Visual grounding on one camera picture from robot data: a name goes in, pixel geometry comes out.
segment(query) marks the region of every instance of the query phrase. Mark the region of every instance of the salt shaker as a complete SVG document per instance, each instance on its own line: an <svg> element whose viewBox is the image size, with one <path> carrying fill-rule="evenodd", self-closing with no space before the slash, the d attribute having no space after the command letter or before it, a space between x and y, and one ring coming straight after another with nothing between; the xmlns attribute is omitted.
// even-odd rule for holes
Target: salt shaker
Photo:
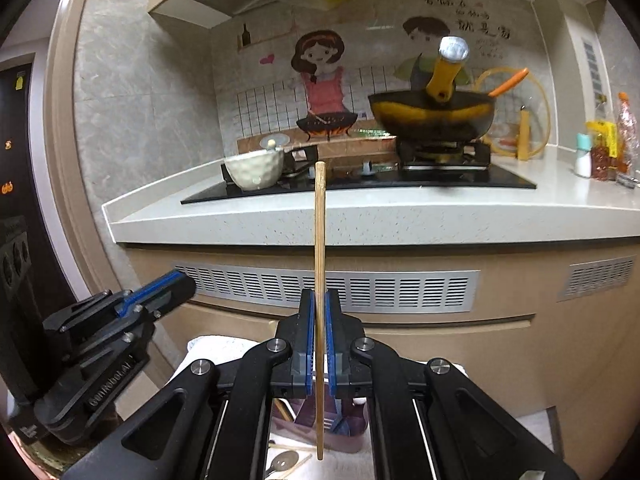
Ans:
<svg viewBox="0 0 640 480"><path fill-rule="evenodd" d="M575 174L584 178L591 177L591 137L587 134L576 135Z"/></svg>

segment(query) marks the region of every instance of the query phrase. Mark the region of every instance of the cartoon girl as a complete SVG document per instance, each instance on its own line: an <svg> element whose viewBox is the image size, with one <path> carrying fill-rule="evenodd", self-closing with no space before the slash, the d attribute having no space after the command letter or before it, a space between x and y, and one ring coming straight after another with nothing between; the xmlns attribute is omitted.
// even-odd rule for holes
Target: cartoon girl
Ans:
<svg viewBox="0 0 640 480"><path fill-rule="evenodd" d="M309 109L314 114L347 111L340 85L344 68L335 65L343 53L344 42L332 30L315 30L296 43L291 66L302 77Z"/></svg>

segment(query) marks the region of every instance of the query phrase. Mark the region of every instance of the screw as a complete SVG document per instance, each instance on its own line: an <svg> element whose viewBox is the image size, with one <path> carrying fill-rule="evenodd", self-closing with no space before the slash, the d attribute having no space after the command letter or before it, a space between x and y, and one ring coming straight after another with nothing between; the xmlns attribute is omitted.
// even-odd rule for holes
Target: screw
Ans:
<svg viewBox="0 0 640 480"><path fill-rule="evenodd" d="M278 339L274 337L267 341L267 350L270 352L280 352L287 347L287 342L284 339Z"/></svg>
<svg viewBox="0 0 640 480"><path fill-rule="evenodd" d="M431 361L431 363L429 364L429 368L431 368L431 371L435 374L444 375L449 373L449 370L451 370L451 365L448 361L438 358Z"/></svg>
<svg viewBox="0 0 640 480"><path fill-rule="evenodd" d="M356 339L354 344L356 345L356 348L358 350L361 350L363 352L371 350L373 348L373 345L375 345L373 339L370 337L359 337Z"/></svg>
<svg viewBox="0 0 640 480"><path fill-rule="evenodd" d="M198 359L191 363L191 372L196 375L204 375L211 370L211 363L206 359Z"/></svg>

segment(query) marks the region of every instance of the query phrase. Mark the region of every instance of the blue gripper pad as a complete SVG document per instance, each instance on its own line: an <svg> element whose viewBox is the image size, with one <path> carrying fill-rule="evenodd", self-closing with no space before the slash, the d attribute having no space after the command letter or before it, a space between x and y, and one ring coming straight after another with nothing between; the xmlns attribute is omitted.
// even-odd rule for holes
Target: blue gripper pad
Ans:
<svg viewBox="0 0 640 480"><path fill-rule="evenodd" d="M314 336L316 332L316 295L312 292L310 295L308 327L306 330L306 374L305 388L306 394L311 395L313 389L313 370L314 370Z"/></svg>
<svg viewBox="0 0 640 480"><path fill-rule="evenodd" d="M330 296L324 294L324 330L326 332L326 367L329 375L329 395L335 397L337 381L335 377L334 330L332 328Z"/></svg>
<svg viewBox="0 0 640 480"><path fill-rule="evenodd" d="M160 276L160 278L152 281L148 285L145 285L135 292L132 292L124 298L122 305L116 309L117 316L125 317L127 314L129 314L129 310L133 305L148 300L148 298L155 292L157 292L160 288L169 285L177 278L180 278L181 275L182 274L179 270L172 270L171 272L166 273L164 276Z"/></svg>

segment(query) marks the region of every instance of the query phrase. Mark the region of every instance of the white countertop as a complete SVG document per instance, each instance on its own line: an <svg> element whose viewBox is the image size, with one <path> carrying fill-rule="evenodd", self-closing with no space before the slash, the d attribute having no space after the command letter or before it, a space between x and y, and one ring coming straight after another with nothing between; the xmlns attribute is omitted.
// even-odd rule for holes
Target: white countertop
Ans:
<svg viewBox="0 0 640 480"><path fill-rule="evenodd" d="M330 246L519 243L640 236L640 190L583 179L545 158L498 164L536 190L405 187L329 190ZM222 181L221 160L169 176L102 206L114 242L244 246L313 244L312 192L181 205Z"/></svg>

